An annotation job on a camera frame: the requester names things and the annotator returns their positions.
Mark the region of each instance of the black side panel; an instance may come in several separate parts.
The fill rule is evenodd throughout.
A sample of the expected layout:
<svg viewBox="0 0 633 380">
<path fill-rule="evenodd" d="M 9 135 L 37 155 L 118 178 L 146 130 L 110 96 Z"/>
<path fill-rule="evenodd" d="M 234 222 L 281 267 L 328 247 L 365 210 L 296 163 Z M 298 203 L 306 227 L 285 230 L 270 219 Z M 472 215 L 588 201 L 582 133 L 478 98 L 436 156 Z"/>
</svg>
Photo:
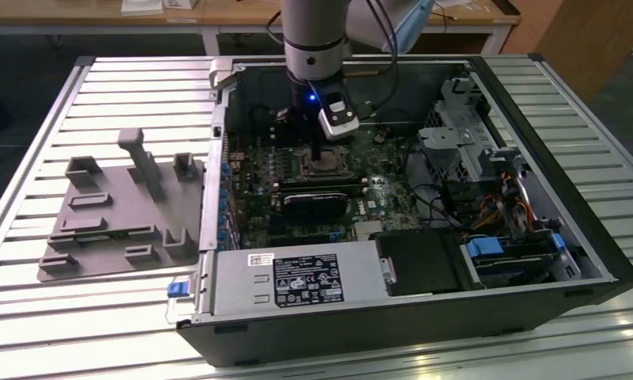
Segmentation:
<svg viewBox="0 0 633 380">
<path fill-rule="evenodd" d="M 613 284 L 236 321 L 244 329 L 181 325 L 178 334 L 214 367 L 270 363 L 530 330 Z M 574 297 L 566 291 L 588 290 Z"/>
<path fill-rule="evenodd" d="M 589 204 L 581 197 L 546 145 L 529 125 L 528 119 L 520 111 L 510 95 L 506 93 L 504 86 L 498 82 L 488 63 L 478 56 L 472 57 L 469 61 L 476 67 L 485 89 L 492 94 L 494 103 L 501 109 L 504 117 L 520 137 L 524 148 L 528 150 L 540 167 L 541 174 L 549 180 L 556 195 L 565 205 L 590 246 L 598 254 L 602 264 L 605 264 L 610 274 L 622 282 L 620 291 L 628 291 L 633 288 L 633 265 L 630 265 L 625 254 L 621 252 L 593 210 L 590 210 Z"/>
</svg>

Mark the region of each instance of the warning symbol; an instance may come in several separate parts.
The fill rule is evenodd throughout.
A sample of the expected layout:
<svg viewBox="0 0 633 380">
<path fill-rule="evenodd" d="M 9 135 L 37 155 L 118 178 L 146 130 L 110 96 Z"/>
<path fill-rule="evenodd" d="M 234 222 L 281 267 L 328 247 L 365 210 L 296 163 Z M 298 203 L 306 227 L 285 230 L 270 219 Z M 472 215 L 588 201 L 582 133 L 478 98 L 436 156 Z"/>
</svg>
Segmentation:
<svg viewBox="0 0 633 380">
<path fill-rule="evenodd" d="M 278 279 L 276 281 L 276 289 L 278 291 L 286 291 L 288 290 L 288 279 Z"/>
</svg>

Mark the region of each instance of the blue tab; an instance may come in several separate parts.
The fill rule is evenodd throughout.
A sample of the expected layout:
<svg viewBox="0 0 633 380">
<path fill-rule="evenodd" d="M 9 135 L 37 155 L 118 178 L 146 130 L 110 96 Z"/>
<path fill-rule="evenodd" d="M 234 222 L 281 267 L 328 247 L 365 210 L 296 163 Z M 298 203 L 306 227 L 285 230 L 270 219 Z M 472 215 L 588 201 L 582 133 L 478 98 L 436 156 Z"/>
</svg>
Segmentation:
<svg viewBox="0 0 633 380">
<path fill-rule="evenodd" d="M 481 255 L 500 255 L 504 253 L 502 245 L 496 237 L 477 237 L 466 244 L 470 257 Z"/>
<path fill-rule="evenodd" d="M 562 240 L 562 237 L 560 236 L 560 234 L 552 234 L 550 241 L 553 242 L 553 245 L 556 246 L 557 250 L 561 250 L 562 248 L 565 248 L 565 240 Z"/>
<path fill-rule="evenodd" d="M 188 281 L 170 283 L 166 288 L 169 298 L 188 297 L 190 295 L 190 284 Z"/>
<path fill-rule="evenodd" d="M 478 247 L 476 246 L 473 241 L 466 243 L 466 252 L 468 252 L 468 256 L 472 257 L 472 258 L 478 255 Z"/>
</svg>

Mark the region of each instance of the slotted metal table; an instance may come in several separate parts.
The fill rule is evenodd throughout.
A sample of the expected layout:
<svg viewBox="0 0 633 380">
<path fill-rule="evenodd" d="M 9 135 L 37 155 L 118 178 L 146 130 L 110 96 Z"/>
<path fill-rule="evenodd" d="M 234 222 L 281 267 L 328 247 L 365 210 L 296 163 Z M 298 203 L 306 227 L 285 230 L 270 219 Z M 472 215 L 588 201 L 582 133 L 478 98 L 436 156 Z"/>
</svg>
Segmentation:
<svg viewBox="0 0 633 380">
<path fill-rule="evenodd" d="M 632 156 L 546 63 L 485 59 L 633 263 Z M 633 290 L 530 332 L 216 369 L 165 315 L 166 285 L 192 268 L 37 281 L 71 156 L 128 165 L 118 129 L 141 127 L 157 161 L 184 151 L 206 159 L 210 60 L 96 58 L 73 68 L 0 201 L 0 378 L 633 378 Z"/>
</svg>

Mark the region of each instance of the wooden desk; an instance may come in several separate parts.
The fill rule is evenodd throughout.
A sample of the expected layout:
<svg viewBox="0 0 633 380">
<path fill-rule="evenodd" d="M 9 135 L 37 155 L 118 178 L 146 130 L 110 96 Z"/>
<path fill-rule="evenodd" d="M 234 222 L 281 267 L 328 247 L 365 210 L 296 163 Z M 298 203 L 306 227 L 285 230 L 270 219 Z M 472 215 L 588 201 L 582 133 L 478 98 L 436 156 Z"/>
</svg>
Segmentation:
<svg viewBox="0 0 633 380">
<path fill-rule="evenodd" d="M 122 17 L 121 0 L 0 0 L 0 35 L 45 35 L 54 46 L 70 34 L 201 35 L 204 6 Z"/>
<path fill-rule="evenodd" d="M 265 32 L 265 24 L 280 9 L 278 0 L 205 0 L 202 22 L 205 24 L 204 44 L 208 55 L 218 55 L 217 35 L 222 33 Z M 518 24 L 520 16 L 504 14 L 492 0 L 476 0 L 469 6 L 452 6 L 445 15 L 456 20 L 445 20 L 432 14 L 422 33 L 477 33 L 489 35 L 482 54 L 497 54 L 512 25 Z M 272 26 L 281 32 L 281 19 Z"/>
<path fill-rule="evenodd" d="M 201 24 L 205 0 L 192 10 L 122 17 L 121 0 L 0 0 L 0 25 L 172 25 Z"/>
<path fill-rule="evenodd" d="M 201 35 L 205 54 L 220 55 L 221 33 L 264 33 L 278 0 L 200 0 L 193 10 L 165 9 L 153 16 L 122 17 L 121 0 L 0 0 L 0 34 L 164 34 Z M 488 35 L 482 53 L 496 54 L 520 17 L 506 15 L 492 0 L 445 9 L 432 15 L 424 33 Z M 281 20 L 272 27 L 281 31 Z"/>
</svg>

